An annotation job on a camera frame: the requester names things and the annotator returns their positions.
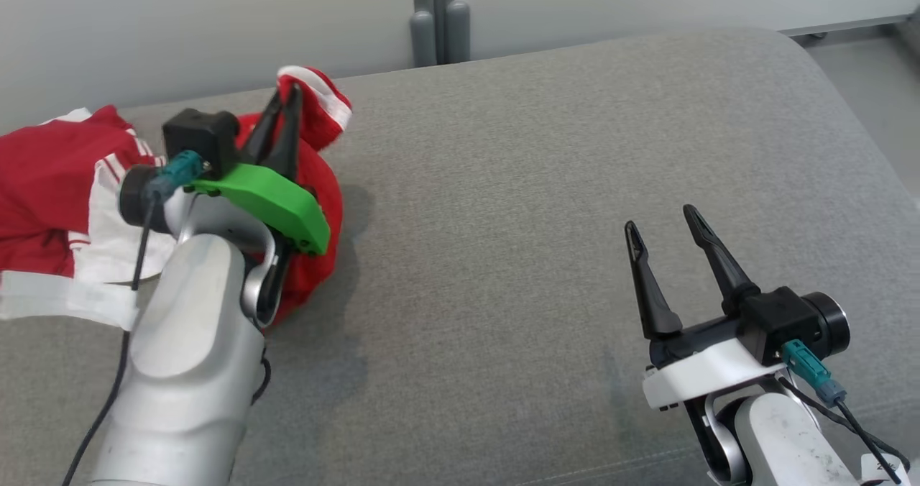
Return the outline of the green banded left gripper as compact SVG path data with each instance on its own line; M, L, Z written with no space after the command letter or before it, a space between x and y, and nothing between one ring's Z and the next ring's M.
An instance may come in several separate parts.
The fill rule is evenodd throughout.
M331 241L326 215L312 193L290 180L297 177L302 102L297 84L290 87L283 103L276 90L240 149L244 164L220 179L199 178L190 186L197 193L226 198L292 240L299 252L324 255ZM270 168L262 166L267 158Z

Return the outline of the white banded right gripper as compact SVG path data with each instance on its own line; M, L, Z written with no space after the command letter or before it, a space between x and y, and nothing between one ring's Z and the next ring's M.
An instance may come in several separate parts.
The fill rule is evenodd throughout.
M684 218L694 243L703 250L722 293L722 310L739 316L740 304L761 289L749 278L700 210L684 204ZM683 331L648 263L648 248L634 221L624 226L640 324L650 341L651 368L642 392L651 408L665 408L710 393L750 383L785 370L778 360L763 365L739 341L738 318L717 318Z

